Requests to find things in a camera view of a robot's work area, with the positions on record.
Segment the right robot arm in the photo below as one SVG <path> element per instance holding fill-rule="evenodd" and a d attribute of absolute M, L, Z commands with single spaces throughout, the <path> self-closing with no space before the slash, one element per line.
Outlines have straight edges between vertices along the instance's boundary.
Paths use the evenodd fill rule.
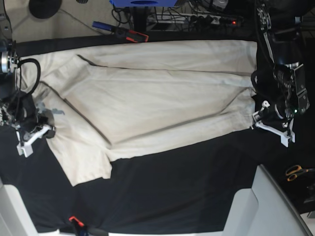
<path fill-rule="evenodd" d="M 17 78 L 16 70 L 25 63 L 33 63 L 37 68 L 35 83 L 30 91 L 22 91 L 22 79 Z M 36 107 L 32 94 L 39 85 L 40 64 L 36 59 L 20 60 L 13 48 L 13 42 L 0 40 L 0 125 L 13 128 L 16 132 L 19 155 L 33 154 L 32 144 L 44 136 L 52 138 L 54 126 L 48 117 Z"/>

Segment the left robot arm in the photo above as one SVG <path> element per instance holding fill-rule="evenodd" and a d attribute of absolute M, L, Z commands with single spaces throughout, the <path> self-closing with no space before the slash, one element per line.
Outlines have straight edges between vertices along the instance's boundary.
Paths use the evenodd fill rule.
<path fill-rule="evenodd" d="M 310 106 L 301 33 L 303 16 L 310 6 L 309 0 L 254 1 L 256 36 L 280 92 L 273 100 L 258 88 L 260 71 L 252 73 L 255 91 L 265 97 L 261 109 L 252 115 L 253 126 L 278 135 L 285 147 L 295 142 L 295 116 Z"/>

